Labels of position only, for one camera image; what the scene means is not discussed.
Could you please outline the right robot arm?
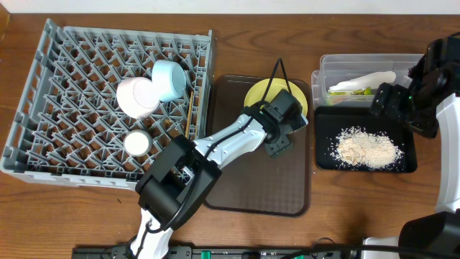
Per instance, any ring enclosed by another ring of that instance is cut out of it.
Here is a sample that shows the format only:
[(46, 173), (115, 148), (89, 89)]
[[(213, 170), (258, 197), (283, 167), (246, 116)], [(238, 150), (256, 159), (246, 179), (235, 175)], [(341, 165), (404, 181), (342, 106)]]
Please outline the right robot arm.
[(364, 245), (391, 247), (391, 251), (362, 251), (361, 258), (404, 258), (403, 248), (459, 254), (459, 34), (431, 42), (409, 70), (410, 85), (382, 83), (370, 113), (396, 119), (423, 137), (441, 137), (441, 181), (432, 215), (411, 220), (397, 237), (368, 237)]

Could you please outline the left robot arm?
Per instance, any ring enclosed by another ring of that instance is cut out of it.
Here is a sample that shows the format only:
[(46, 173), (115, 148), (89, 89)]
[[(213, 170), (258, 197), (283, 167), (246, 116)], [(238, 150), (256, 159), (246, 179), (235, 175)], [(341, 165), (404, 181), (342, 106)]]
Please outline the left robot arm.
[(288, 135), (307, 125), (307, 109), (304, 95), (282, 89), (270, 101), (244, 107), (233, 124), (211, 136), (174, 137), (135, 186), (142, 221), (128, 258), (165, 257), (173, 231), (196, 213), (222, 168), (260, 145), (272, 158), (290, 149)]

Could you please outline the white cup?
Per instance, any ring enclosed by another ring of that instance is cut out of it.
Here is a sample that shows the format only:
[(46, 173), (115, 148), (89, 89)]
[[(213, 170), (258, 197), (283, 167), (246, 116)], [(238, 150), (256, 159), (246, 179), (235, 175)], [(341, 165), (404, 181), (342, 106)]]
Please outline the white cup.
[(124, 150), (131, 156), (146, 155), (152, 148), (153, 140), (150, 135), (140, 129), (131, 131), (124, 138)]

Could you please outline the pink white bowl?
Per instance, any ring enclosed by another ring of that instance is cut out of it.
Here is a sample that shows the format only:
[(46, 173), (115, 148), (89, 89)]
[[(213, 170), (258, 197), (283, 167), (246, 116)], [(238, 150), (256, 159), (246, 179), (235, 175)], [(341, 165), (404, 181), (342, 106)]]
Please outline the pink white bowl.
[(148, 117), (160, 105), (151, 80), (144, 77), (122, 80), (117, 86), (116, 100), (119, 108), (134, 119)]

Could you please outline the green orange snack wrapper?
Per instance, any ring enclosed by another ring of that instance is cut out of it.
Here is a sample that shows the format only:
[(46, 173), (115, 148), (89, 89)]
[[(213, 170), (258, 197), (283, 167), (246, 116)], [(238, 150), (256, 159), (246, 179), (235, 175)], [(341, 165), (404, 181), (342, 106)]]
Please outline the green orange snack wrapper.
[(358, 95), (371, 95), (372, 90), (370, 87), (355, 89), (355, 90), (340, 90), (340, 91), (329, 91), (332, 96), (358, 96)]

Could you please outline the light blue bowl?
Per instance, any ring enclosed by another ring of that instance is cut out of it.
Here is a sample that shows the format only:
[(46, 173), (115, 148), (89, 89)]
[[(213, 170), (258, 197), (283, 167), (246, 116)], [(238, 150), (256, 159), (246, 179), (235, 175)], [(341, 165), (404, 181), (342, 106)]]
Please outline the light blue bowl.
[(179, 63), (158, 60), (152, 68), (152, 84), (160, 101), (174, 101), (183, 96), (186, 87), (185, 71)]

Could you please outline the bamboo chopstick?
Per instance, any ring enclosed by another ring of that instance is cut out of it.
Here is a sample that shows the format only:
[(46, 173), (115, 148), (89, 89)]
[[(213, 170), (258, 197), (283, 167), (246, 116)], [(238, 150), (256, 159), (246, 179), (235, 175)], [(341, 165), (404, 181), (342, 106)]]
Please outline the bamboo chopstick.
[(185, 137), (187, 137), (187, 138), (189, 138), (190, 122), (191, 122), (192, 110), (193, 110), (193, 102), (194, 102), (194, 91), (191, 91), (190, 98), (189, 98), (189, 106), (188, 106), (187, 124), (186, 124), (186, 128), (185, 128)]

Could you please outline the yellow round plate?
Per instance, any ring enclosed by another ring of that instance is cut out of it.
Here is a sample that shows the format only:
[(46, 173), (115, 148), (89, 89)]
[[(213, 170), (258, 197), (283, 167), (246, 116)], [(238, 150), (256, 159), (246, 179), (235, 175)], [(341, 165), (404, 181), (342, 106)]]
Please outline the yellow round plate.
[[(245, 96), (244, 106), (251, 106), (256, 102), (261, 101), (268, 86), (268, 83), (269, 79), (264, 79), (254, 84)], [(307, 116), (308, 102), (305, 97), (305, 94), (295, 83), (291, 81), (289, 81), (289, 86), (293, 96), (300, 102), (302, 106), (302, 114), (304, 116)], [(271, 102), (281, 90), (288, 90), (288, 86), (285, 82), (285, 79), (274, 78), (264, 100), (267, 102)]]

